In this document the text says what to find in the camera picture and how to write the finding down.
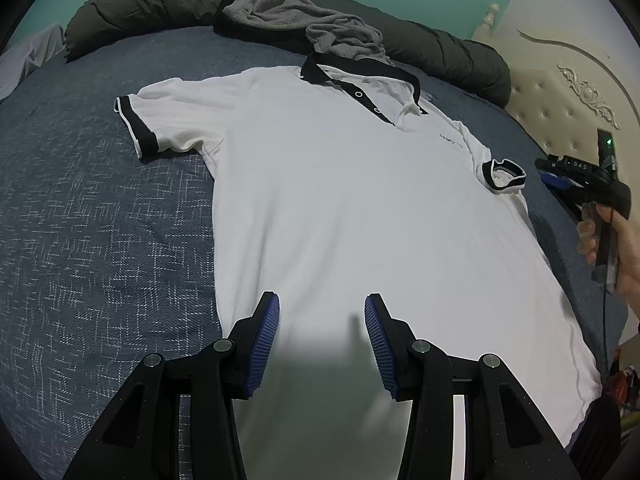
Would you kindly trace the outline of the person's right hand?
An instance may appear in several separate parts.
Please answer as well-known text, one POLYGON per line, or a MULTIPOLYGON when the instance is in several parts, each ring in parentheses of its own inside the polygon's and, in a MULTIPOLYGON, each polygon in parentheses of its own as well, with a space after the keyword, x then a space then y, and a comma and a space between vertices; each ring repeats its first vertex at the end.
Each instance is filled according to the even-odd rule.
POLYGON ((578 222, 579 244, 577 251, 586 263, 595 264, 600 247, 600 231, 608 224, 618 236, 618 275, 616 292, 628 307, 639 315, 640 306, 640 250, 639 230, 611 207, 596 205, 596 212, 585 209, 578 222))

